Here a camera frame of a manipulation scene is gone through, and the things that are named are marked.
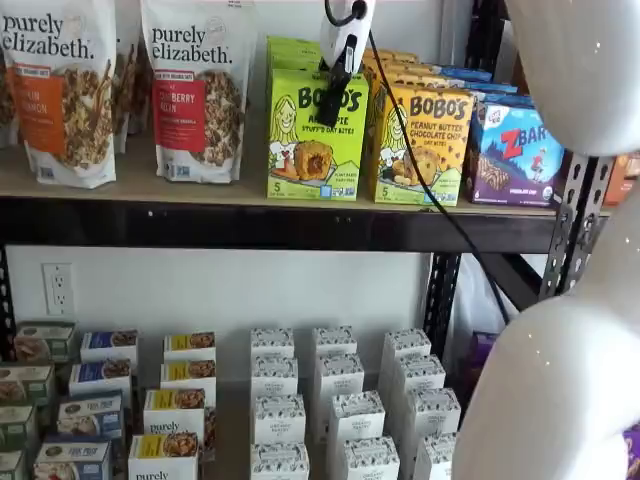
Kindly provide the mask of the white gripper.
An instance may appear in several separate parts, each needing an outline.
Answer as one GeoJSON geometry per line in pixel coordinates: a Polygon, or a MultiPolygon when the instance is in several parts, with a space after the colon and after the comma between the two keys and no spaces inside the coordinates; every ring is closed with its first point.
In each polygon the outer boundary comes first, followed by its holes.
{"type": "Polygon", "coordinates": [[[336,125],[343,94],[366,49],[374,0],[325,1],[324,8],[321,71],[328,73],[328,85],[321,99],[321,124],[336,125]]]}

